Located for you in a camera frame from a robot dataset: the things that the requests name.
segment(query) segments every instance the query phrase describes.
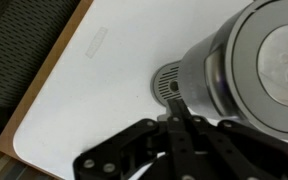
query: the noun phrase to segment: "black robotic claw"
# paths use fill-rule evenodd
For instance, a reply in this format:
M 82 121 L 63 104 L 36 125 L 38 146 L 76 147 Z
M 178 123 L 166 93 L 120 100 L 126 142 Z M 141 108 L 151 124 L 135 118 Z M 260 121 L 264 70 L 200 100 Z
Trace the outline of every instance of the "black robotic claw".
M 233 121 L 212 126 L 169 100 L 166 121 L 141 120 L 74 161 L 77 180 L 288 180 L 288 143 Z

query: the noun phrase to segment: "white table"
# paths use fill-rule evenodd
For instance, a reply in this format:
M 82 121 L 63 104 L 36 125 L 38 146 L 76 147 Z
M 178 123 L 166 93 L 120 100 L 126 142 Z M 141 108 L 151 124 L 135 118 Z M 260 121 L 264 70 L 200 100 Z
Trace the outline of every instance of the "white table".
M 154 72 L 180 60 L 251 0 L 95 0 L 14 137 L 23 160 L 64 179 L 72 162 L 165 113 Z

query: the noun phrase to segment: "bolt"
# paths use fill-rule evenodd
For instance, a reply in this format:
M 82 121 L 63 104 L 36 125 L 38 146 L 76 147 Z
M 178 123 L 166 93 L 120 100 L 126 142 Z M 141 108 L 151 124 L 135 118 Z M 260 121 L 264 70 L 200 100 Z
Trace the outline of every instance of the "bolt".
M 256 177 L 248 177 L 247 180 L 259 180 L 259 179 Z
M 85 168 L 92 168 L 94 167 L 95 163 L 92 159 L 87 159 L 85 162 L 84 162 L 84 167 Z
M 182 180 L 195 180 L 195 178 L 192 177 L 191 175 L 184 175 L 182 176 Z
M 178 122 L 180 119 L 178 117 L 173 117 L 173 121 Z
M 149 156 L 153 156 L 153 155 L 154 155 L 153 151 L 147 151 L 147 154 L 148 154 Z
M 229 122 L 224 122 L 224 126 L 225 126 L 225 127 L 232 127 L 232 124 L 229 123 Z
M 115 170 L 115 165 L 112 163 L 107 163 L 103 167 L 103 171 L 106 173 L 111 173 Z
M 195 121 L 195 122 L 201 122 L 201 119 L 198 118 L 198 117 L 195 117 L 195 118 L 194 118 L 194 121 Z
M 154 126 L 154 123 L 152 121 L 147 122 L 148 126 Z

